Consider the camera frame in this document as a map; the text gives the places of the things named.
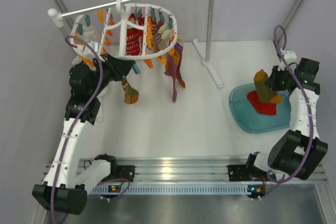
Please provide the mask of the olive orange striped sock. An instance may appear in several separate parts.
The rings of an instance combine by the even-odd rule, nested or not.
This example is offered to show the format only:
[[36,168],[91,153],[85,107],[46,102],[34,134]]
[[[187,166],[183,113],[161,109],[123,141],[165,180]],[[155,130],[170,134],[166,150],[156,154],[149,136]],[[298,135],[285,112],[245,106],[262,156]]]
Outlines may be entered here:
[[121,84],[124,90],[124,103],[126,104],[136,103],[139,99],[139,92],[131,87],[126,77],[122,79]]

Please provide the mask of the white oval clip hanger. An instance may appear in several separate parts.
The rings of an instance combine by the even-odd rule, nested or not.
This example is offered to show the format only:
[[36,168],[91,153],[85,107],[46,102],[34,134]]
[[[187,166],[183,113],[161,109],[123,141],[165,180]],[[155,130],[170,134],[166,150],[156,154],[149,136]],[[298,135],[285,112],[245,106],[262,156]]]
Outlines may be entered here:
[[[160,61],[160,56],[166,54],[170,51],[177,42],[177,37],[171,42],[169,46],[165,49],[153,53],[152,49],[152,25],[150,18],[155,22],[168,23],[170,28],[174,29],[174,32],[178,34],[177,29],[177,20],[173,13],[169,10],[157,6],[157,5],[149,5],[149,4],[136,4],[136,3],[128,3],[123,5],[122,0],[117,0],[116,3],[116,11],[120,16],[120,20],[118,22],[113,21],[112,9],[108,8],[106,10],[100,9],[98,10],[98,19],[101,23],[103,23],[103,29],[101,32],[98,32],[101,35],[101,40],[99,42],[99,55],[102,56],[108,52],[107,47],[111,45],[110,36],[112,36],[113,32],[119,32],[119,50],[116,55],[116,58],[122,60],[144,60],[150,61],[151,59],[157,59]],[[143,25],[139,26],[128,21],[130,15],[135,13],[136,17],[142,15]],[[83,26],[89,27],[92,25],[90,17],[88,14],[84,13],[78,15],[75,19],[75,23],[72,27],[71,35],[75,37],[79,37],[79,35],[83,34]],[[142,45],[141,45],[141,54],[138,56],[127,55],[126,47],[127,47],[127,26],[130,25],[138,30],[143,31]]]

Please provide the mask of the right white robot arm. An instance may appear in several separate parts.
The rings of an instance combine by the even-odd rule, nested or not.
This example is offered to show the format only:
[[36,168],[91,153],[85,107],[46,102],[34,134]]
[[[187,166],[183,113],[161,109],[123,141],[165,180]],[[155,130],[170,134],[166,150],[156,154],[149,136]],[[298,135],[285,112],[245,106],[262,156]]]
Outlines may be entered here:
[[257,83],[274,94],[288,91],[290,103],[289,130],[275,144],[268,155],[250,154],[245,174],[258,180],[263,174],[278,184],[292,178],[306,180],[317,168],[328,151],[317,130],[316,105],[320,85],[315,82],[319,62],[301,58],[293,69],[282,63],[272,68],[271,75],[258,73]]

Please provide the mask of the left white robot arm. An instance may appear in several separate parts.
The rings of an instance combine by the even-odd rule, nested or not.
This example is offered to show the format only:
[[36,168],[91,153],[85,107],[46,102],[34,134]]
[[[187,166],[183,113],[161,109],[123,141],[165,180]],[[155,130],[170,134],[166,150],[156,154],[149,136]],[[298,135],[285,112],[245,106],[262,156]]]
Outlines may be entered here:
[[95,70],[84,62],[69,71],[71,96],[66,106],[64,128],[52,165],[41,184],[33,187],[32,196],[46,210],[79,215],[89,193],[101,182],[120,179],[114,156],[100,154],[81,174],[77,173],[80,155],[93,128],[101,106],[97,96],[111,82],[119,82],[132,70],[133,60],[103,55],[94,61]]

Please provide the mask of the red sock in basin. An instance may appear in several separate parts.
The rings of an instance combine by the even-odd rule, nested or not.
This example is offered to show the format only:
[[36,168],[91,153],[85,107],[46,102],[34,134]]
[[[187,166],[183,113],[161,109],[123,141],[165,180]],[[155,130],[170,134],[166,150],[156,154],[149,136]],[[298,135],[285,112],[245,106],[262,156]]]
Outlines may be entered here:
[[249,92],[247,99],[259,114],[270,116],[277,114],[277,105],[275,103],[261,102],[256,90]]

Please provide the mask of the red patterned hanging sock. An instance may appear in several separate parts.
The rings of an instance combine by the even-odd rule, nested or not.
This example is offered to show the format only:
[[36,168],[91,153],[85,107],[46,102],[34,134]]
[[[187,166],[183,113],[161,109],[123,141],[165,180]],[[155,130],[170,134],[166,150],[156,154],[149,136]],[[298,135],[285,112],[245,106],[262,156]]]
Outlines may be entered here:
[[[132,13],[128,19],[133,24],[142,26],[143,18],[142,15],[136,17],[135,13]],[[138,30],[130,25],[127,26],[127,47],[126,53],[131,56],[138,56],[141,54],[143,31]]]

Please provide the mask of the white black striped hanging sock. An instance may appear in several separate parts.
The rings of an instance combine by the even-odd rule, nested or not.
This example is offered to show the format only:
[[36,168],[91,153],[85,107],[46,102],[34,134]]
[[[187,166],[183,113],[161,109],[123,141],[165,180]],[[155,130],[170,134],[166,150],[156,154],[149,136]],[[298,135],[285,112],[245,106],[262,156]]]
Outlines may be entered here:
[[101,40],[101,35],[93,25],[90,25],[89,27],[83,26],[83,34],[79,35],[79,37],[84,41],[93,40],[95,42],[100,42]]

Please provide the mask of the blue plastic basin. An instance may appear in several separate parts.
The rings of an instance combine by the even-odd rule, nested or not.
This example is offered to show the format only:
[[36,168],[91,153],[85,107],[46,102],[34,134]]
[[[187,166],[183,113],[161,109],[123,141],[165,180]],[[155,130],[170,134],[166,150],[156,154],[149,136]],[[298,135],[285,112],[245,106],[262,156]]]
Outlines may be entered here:
[[280,91],[283,102],[276,107],[276,115],[260,114],[248,101],[254,91],[253,83],[235,87],[229,95],[229,107],[238,126],[247,133],[266,133],[289,127],[291,106],[288,91]]

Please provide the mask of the purple orange hanging sock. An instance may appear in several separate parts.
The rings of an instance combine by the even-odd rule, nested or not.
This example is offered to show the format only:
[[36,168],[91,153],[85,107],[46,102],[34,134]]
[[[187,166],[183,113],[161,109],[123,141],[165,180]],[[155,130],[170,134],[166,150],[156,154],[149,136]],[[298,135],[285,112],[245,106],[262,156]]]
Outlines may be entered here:
[[[157,53],[163,49],[165,49],[167,46],[171,44],[173,40],[170,40],[167,43],[167,46],[164,47],[163,45],[159,45],[160,39],[158,35],[158,30],[164,23],[162,22],[155,22],[150,18],[151,25],[152,25],[152,35],[153,38],[151,40],[152,42],[152,49],[151,51],[153,53]],[[179,83],[179,85],[182,88],[185,88],[185,82],[182,79],[181,75],[181,64],[182,64],[182,57],[183,57],[183,39],[180,34],[176,34],[174,32],[174,37],[177,37],[177,42],[174,45],[174,47],[168,51],[166,54],[161,55],[160,61],[163,62],[164,60],[162,58],[165,58],[165,72],[164,74],[168,77],[172,78],[173,81],[173,95],[172,95],[172,101],[175,103],[177,99],[177,90],[176,90],[176,82]]]

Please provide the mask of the cream hanging sock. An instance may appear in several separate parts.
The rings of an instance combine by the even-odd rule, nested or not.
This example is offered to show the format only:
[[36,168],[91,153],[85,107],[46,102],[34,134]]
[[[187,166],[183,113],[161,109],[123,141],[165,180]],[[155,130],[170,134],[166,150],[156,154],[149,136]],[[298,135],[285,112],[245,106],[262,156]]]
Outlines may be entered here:
[[174,40],[174,29],[170,28],[168,24],[164,24],[160,27],[160,29],[158,30],[158,35],[159,35],[159,45],[163,45],[164,47],[167,46],[167,43],[170,40]]

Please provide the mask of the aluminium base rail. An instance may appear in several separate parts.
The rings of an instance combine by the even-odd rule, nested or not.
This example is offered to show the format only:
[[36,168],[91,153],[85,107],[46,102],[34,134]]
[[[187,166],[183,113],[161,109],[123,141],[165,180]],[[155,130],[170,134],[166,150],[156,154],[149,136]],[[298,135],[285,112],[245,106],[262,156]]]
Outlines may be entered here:
[[315,186],[327,177],[322,165],[307,180],[293,178],[279,186],[266,172],[246,164],[245,157],[121,158],[98,156],[73,164],[52,162],[43,182],[59,188],[79,188],[90,198],[107,201],[122,196],[244,195],[261,201],[286,186]]

